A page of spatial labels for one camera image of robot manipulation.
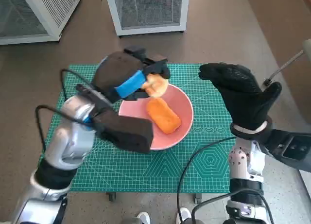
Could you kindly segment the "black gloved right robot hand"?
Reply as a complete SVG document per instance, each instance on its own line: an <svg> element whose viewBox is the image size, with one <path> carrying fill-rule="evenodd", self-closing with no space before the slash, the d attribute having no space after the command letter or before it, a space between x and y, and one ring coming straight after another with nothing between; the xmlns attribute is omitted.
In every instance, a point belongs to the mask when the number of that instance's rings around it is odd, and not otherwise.
<svg viewBox="0 0 311 224"><path fill-rule="evenodd" d="M208 63L199 67L199 78L211 81L220 92L233 123L255 131L268 120L268 112L279 97L280 82L261 90L251 71L226 63Z"/></svg>

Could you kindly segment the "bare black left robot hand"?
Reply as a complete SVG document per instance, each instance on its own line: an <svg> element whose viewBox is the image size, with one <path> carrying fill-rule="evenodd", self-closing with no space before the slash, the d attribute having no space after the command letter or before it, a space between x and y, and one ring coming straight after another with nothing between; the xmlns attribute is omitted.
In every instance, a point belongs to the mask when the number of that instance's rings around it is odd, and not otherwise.
<svg viewBox="0 0 311 224"><path fill-rule="evenodd" d="M167 62L163 56L148 56L143 47L130 46L100 62L92 85L111 103L162 95L160 89L168 84L171 76Z"/></svg>

